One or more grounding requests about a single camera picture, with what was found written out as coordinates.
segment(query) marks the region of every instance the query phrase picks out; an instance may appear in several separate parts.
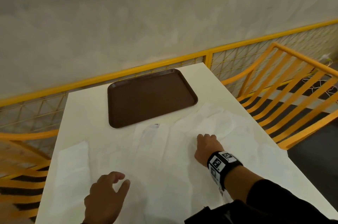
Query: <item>person's left hand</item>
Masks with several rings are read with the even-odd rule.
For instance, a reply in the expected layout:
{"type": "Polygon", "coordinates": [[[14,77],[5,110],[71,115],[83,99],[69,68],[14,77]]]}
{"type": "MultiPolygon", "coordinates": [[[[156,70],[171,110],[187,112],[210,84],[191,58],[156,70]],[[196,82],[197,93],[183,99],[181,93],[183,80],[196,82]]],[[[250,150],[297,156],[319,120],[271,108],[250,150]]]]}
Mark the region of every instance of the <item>person's left hand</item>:
{"type": "Polygon", "coordinates": [[[112,188],[112,184],[124,179],[121,172],[111,172],[102,175],[91,188],[85,200],[85,224],[112,224],[120,214],[124,199],[130,187],[130,180],[126,179],[118,192],[112,188]]]}

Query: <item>paper sheet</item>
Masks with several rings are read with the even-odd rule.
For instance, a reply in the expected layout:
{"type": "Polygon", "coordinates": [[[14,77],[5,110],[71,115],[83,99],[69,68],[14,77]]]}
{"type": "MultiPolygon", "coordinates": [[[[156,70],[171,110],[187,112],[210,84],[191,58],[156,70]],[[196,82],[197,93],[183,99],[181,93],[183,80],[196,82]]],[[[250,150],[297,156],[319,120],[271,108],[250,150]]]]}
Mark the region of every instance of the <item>paper sheet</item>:
{"type": "Polygon", "coordinates": [[[88,143],[83,141],[61,150],[57,156],[51,213],[65,214],[73,207],[83,205],[90,186],[88,143]]]}
{"type": "Polygon", "coordinates": [[[100,162],[106,156],[97,155],[100,174],[121,171],[131,180],[116,223],[183,223],[205,206],[231,202],[229,195],[222,199],[208,170],[194,159],[199,133],[215,134],[225,150],[263,177],[284,175],[290,184],[287,167],[273,161],[274,154],[284,153],[259,146],[251,125],[252,119],[209,103],[171,127],[138,124],[130,147],[111,153],[104,166],[100,162]]]}

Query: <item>person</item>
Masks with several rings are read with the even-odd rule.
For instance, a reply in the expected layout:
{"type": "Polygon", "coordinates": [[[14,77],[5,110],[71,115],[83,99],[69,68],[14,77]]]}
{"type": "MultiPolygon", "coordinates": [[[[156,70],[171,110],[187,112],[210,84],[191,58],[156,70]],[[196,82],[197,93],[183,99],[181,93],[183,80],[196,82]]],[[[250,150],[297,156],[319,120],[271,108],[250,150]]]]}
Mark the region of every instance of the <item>person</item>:
{"type": "MultiPolygon", "coordinates": [[[[215,135],[197,137],[195,159],[205,167],[215,152],[224,151],[215,135]]],[[[120,172],[102,175],[90,188],[84,199],[85,218],[83,224],[112,224],[118,217],[130,187],[123,181],[115,191],[112,184],[125,178],[120,172]]],[[[330,220],[313,205],[294,196],[288,190],[248,170],[239,164],[224,177],[224,187],[234,200],[216,209],[205,207],[186,219],[189,223],[338,223],[330,220]]]]}

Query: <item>hand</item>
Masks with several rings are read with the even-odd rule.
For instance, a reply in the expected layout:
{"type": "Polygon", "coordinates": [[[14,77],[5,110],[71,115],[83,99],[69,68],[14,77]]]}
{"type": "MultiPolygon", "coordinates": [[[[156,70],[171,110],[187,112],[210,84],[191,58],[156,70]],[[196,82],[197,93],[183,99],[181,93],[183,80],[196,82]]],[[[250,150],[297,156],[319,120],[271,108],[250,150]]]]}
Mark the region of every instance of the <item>hand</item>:
{"type": "Polygon", "coordinates": [[[224,151],[221,143],[217,140],[215,135],[199,134],[197,136],[197,150],[195,152],[195,159],[203,166],[207,167],[207,161],[212,153],[216,151],[224,151]]]}
{"type": "Polygon", "coordinates": [[[124,199],[130,187],[130,180],[126,179],[118,192],[112,188],[112,184],[124,179],[120,172],[111,172],[102,175],[91,188],[85,200],[86,224],[112,224],[120,214],[124,199]]]}

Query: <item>brown tray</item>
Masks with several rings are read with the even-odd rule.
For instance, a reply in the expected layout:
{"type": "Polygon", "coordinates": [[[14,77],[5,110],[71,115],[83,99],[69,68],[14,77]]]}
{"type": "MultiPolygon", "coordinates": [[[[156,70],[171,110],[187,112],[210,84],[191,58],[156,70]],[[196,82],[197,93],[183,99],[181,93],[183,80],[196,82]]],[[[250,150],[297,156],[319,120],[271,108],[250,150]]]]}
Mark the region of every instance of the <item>brown tray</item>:
{"type": "Polygon", "coordinates": [[[198,98],[177,69],[112,83],[108,87],[108,119],[122,128],[197,103],[198,98]]]}

